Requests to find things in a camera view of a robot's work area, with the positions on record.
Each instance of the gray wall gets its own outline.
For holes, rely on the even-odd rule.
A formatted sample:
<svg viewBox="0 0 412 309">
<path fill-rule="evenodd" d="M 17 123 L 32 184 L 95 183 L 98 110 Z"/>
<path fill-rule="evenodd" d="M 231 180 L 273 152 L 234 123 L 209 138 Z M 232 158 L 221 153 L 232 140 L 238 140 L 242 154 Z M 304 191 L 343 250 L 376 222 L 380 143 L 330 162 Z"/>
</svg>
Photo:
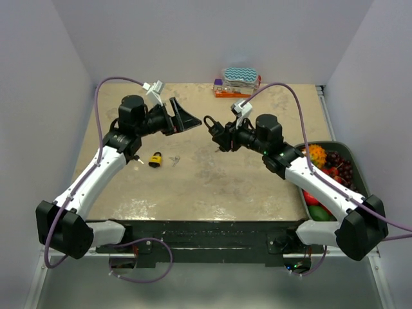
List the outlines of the gray wall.
<svg viewBox="0 0 412 309">
<path fill-rule="evenodd" d="M 338 140 L 359 159 L 386 216 L 412 225 L 412 1 L 375 0 L 326 87 Z M 391 235 L 402 233 L 390 229 Z M 411 308 L 411 240 L 379 246 L 397 308 Z"/>
<path fill-rule="evenodd" d="M 0 308 L 26 301 L 35 207 L 72 176 L 92 91 L 50 0 L 0 2 Z"/>
<path fill-rule="evenodd" d="M 53 0 L 91 77 L 211 82 L 227 66 L 325 84 L 372 0 Z"/>
</svg>

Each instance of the metal frame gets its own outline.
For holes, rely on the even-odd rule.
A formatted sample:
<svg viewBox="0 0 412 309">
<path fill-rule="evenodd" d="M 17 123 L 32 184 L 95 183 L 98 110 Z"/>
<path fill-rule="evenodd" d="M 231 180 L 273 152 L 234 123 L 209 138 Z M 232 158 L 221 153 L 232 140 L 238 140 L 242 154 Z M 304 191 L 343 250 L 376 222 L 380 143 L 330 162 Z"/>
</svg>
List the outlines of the metal frame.
<svg viewBox="0 0 412 309">
<path fill-rule="evenodd" d="M 333 131 L 332 123 L 330 120 L 330 116 L 329 116 L 329 113 L 326 107 L 325 97 L 323 95 L 323 87 L 317 86 L 316 89 L 317 89 L 319 101 L 321 103 L 322 110 L 324 113 L 325 121 L 328 126 L 330 137 L 332 140 L 336 140 L 335 133 Z M 321 255 L 322 254 L 312 254 L 312 256 L 315 256 L 315 257 L 320 257 Z M 55 250 L 50 250 L 50 256 L 54 258 L 54 257 L 62 256 L 62 254 Z M 102 258 L 127 258 L 127 257 L 133 257 L 134 255 L 128 254 L 128 253 L 116 253 L 116 254 L 96 253 L 95 248 L 91 248 L 89 249 L 89 252 L 86 253 L 85 256 L 93 256 L 96 258 L 97 257 L 99 258 L 100 257 Z M 338 248 L 329 248 L 327 251 L 327 256 L 328 257 L 343 257 L 345 256 L 345 254 Z M 284 254 L 283 257 L 285 259 L 301 258 L 302 254 Z M 373 251 L 371 251 L 367 255 L 367 257 L 371 265 L 371 271 L 375 279 L 375 284 L 377 286 L 377 290 L 380 296 L 383 309 L 394 308 L 395 305 L 394 305 L 393 298 L 392 298 L 392 295 L 389 289 L 389 285 L 388 285 L 388 282 L 386 280 L 386 277 L 384 275 L 384 272 L 380 264 L 380 254 L 379 254 L 378 247 L 374 249 Z M 48 272 L 48 269 L 44 266 L 43 259 L 44 259 L 44 250 L 42 249 L 24 309 L 36 308 L 39 302 L 39 298 L 40 298 L 41 291 L 42 291 L 42 286 L 44 284 L 44 280 Z"/>
</svg>

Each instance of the wooden table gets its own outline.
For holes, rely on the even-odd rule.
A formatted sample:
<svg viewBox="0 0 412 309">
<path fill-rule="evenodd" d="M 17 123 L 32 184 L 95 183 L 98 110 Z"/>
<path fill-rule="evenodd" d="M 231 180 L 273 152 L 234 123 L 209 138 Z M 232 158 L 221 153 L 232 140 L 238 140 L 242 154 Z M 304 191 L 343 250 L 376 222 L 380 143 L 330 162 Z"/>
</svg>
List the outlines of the wooden table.
<svg viewBox="0 0 412 309">
<path fill-rule="evenodd" d="M 291 85 L 301 101 L 309 140 L 329 140 L 326 122 L 314 85 Z M 225 125 L 234 120 L 230 105 L 234 98 L 215 98 L 211 84 L 166 84 L 162 99 L 176 97 L 184 109 L 203 119 L 211 115 Z M 98 106 L 103 133 L 117 117 L 126 95 L 145 98 L 134 84 L 105 84 Z M 150 108 L 150 101 L 145 99 Z M 250 117 L 272 113 L 283 126 L 285 141 L 303 141 L 296 104 L 289 91 L 272 87 L 253 101 Z M 170 104 L 167 105 L 172 115 Z M 297 187 L 272 174 L 261 155 L 241 148 L 235 153 L 216 152 L 207 128 L 202 125 L 172 136 L 146 136 L 138 154 L 146 163 L 132 161 L 121 170 L 95 202 L 89 219 L 120 220 L 299 220 L 305 218 Z M 92 114 L 75 171 L 77 177 L 98 148 L 95 117 Z M 160 151 L 164 164 L 153 169 L 147 161 Z M 173 167 L 169 157 L 180 156 Z"/>
</svg>

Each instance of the yellow and black object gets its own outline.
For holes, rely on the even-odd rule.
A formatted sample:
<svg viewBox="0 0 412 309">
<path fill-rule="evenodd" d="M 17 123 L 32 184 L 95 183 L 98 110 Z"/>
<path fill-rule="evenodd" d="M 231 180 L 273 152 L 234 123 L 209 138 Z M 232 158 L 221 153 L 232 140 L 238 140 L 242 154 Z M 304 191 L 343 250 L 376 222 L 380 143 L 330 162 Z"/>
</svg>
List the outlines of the yellow and black object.
<svg viewBox="0 0 412 309">
<path fill-rule="evenodd" d="M 156 168 L 156 167 L 161 166 L 161 164 L 162 164 L 162 154 L 159 151 L 157 151 L 153 154 L 152 157 L 150 157 L 149 166 Z"/>
</svg>

